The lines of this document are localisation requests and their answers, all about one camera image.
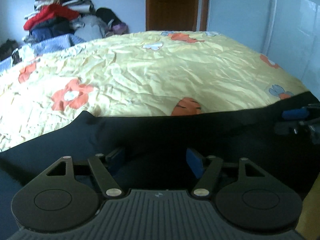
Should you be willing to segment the black pants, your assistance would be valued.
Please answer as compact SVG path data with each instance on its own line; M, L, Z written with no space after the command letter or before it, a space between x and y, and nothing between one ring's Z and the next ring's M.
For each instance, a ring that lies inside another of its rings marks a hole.
M277 134L274 126L283 111L304 106L277 110L270 118L235 112L112 117L106 123L120 130L115 142L101 153L121 151L108 171L124 196L102 200L93 218L66 231L20 227L11 211L17 227L6 239L302 239L298 223L287 231L244 231L223 219L210 200L194 198L191 191L197 179L186 162L186 152L214 155L226 162L248 158L303 202L319 175L319 144ZM82 160L71 157L76 164L95 154ZM67 155L40 173L63 156Z

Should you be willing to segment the pile of clothes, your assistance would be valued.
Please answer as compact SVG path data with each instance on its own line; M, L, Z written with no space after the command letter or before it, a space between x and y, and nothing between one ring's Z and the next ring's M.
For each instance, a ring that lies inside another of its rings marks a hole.
M95 9L91 0L35 0L25 20L23 42L31 44L67 34L91 41L127 32L127 24L111 9Z

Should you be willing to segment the brown wooden door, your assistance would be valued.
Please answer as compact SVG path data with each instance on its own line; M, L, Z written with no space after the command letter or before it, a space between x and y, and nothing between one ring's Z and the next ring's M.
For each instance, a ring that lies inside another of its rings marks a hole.
M145 0L145 29L205 31L209 0Z

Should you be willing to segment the yellow floral bed quilt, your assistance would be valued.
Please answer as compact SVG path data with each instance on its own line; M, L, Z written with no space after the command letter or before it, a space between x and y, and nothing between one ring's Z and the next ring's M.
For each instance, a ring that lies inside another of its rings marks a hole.
M10 202L21 186L64 154L110 147L112 117L270 118L316 102L267 56L215 32L111 36L20 62L1 73L1 239L16 230Z

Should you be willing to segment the small black white object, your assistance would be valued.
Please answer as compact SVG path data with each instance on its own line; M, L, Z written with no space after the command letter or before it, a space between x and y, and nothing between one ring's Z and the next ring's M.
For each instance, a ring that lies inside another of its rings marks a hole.
M23 60L20 57L19 50L18 49L14 50L11 55L11 64L14 66L22 61Z

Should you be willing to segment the black bag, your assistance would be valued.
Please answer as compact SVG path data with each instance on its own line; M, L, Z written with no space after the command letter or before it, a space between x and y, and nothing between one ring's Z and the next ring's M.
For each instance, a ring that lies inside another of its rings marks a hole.
M0 46L0 58L1 61L7 59L12 55L12 52L18 48L16 40L7 39L7 41Z

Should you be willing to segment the red padded jacket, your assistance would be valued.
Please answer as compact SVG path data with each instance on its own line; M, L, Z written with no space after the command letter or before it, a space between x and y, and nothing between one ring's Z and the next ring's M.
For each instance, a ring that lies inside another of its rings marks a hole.
M63 17L71 21L78 18L79 15L79 12L69 9L68 7L63 7L60 4L45 5L38 14L26 21L23 29L31 30L35 25L55 17Z

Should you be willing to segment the blue striped blanket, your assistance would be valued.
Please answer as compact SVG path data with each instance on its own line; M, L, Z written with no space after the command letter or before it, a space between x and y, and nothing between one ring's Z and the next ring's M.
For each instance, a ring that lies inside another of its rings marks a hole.
M84 42L85 40L73 34L65 34L41 42L35 42L35 38L32 38L31 42L18 46L16 49L19 50L20 57L23 61L30 62L37 56L65 50ZM1 73L11 67L13 67L11 64L11 56L1 61Z

